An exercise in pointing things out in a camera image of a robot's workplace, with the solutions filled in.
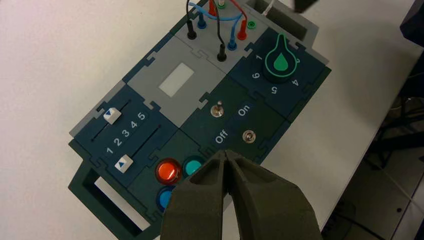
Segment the table surface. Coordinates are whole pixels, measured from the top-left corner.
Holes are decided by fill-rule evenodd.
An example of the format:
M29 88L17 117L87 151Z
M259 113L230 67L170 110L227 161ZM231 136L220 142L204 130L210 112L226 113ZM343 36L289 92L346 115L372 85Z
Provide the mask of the table surface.
M399 25L413 0L322 0L304 15L324 81L263 166L297 184L322 228L421 48ZM185 0L0 0L2 239L115 239L68 190L69 130L183 16ZM232 206L224 239L238 239Z

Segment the red button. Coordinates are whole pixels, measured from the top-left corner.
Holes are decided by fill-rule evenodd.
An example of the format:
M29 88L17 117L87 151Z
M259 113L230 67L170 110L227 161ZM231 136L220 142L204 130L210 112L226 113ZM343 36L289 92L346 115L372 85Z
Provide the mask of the red button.
M176 183L181 177L181 169L178 162L172 158L166 158L157 165L156 177L165 185Z

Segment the white table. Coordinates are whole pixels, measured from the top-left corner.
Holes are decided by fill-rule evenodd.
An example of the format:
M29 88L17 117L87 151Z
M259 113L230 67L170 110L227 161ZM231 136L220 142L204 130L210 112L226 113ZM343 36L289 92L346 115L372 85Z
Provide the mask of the white table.
M183 16L184 0L0 0L2 239L115 239L67 189L68 131ZM305 16L330 76L264 161L322 228L421 53L399 25L413 0L321 0ZM225 212L224 239L236 239Z

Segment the dark floor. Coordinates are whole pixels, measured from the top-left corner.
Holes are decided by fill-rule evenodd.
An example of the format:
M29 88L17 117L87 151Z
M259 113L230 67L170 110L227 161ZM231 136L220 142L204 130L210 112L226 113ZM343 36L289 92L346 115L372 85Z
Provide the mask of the dark floor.
M409 117L423 115L423 107L422 98L406 99L404 108L401 100L397 99L382 127L393 125L402 111L408 113ZM374 140L417 132L424 132L424 120L379 131ZM411 203L408 196L424 208L423 158L424 147L377 153L368 150L324 227L323 238L413 240L424 214Z

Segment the puzzle piece panel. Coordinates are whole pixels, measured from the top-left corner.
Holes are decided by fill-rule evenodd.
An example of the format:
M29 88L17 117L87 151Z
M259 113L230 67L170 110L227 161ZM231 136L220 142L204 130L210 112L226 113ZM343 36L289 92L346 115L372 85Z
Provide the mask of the puzzle piece panel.
M266 26L263 22L259 21L255 16L250 14L251 8L243 6L243 10L246 12L248 20L254 21L256 23L256 27L254 29L246 28L247 39L239 40L237 38L237 33L240 31L240 26L242 24L242 20L244 19L243 16L241 16L234 28L237 48L235 50L229 50L228 48L226 49L227 58L225 61L218 61L217 59L217 54L221 42L217 37L218 26L215 19L210 19L209 17L204 16L204 20L206 21L206 28L200 29L197 27L199 21L199 16L197 16L193 20L194 30L197 33L197 37L193 40L190 40L187 37L187 27L182 27L178 32L176 32L175 36L190 46L195 54L200 51L206 54L208 61L227 74L242 57L247 57L249 55L249 52L244 51L245 47L249 43L255 43L256 40L268 28L268 26ZM240 14L241 12L233 4L231 4L231 2L227 2L225 8L219 10L220 18L231 18L239 16ZM220 35L226 43L230 41L230 33L234 23L235 20L220 21Z
M150 110L143 102L144 99L126 85L109 102L100 105L100 108L116 108L121 112L116 122L111 125L102 117L93 118L75 136L75 140L91 154L90 161L97 165L97 160L102 159L108 172L124 186L149 165L150 154L177 131L158 107ZM115 164L124 155L128 155L133 163L122 173Z
M154 214L162 215L163 206L161 200L161 193L164 189L170 188L169 185L162 184L158 180L158 165L168 159L175 160L180 167L181 171L185 171L187 161L195 158L201 163L204 163L206 158L199 152L199 145L189 138L185 133L178 130L171 139L161 148L157 149L152 154L153 159L157 159L153 165L145 167L135 180L128 186L128 191L138 199L141 203L147 206L146 215L153 217ZM176 184L182 182L187 176L181 172L181 179Z
M145 98L148 107L151 101L158 104L160 112L177 127L203 107L205 103L199 99L225 76L205 57L192 54L192 49L176 37L149 57L154 61L141 68L128 85Z
M261 98L249 96L245 88L228 76L206 98L207 105L197 109L181 130L200 145L206 157L218 150L231 149L261 163L267 148L276 143L270 139L287 121ZM211 109L218 101L222 102L223 115L214 117ZM246 143L242 138L247 130L255 133L253 143Z
M229 75L249 89L250 95L259 93L265 98L267 105L293 122L297 114L292 112L299 102L307 101L319 87L316 81L319 81L320 74L326 66L308 54L302 45L297 44L297 49L292 47L287 39L288 49L298 60L297 67L293 74L282 77L282 82L272 82L270 78L273 76L269 76L265 60L268 53L276 47L278 37L276 31L268 28L255 44L250 44L246 48L252 49L252 53L240 60Z

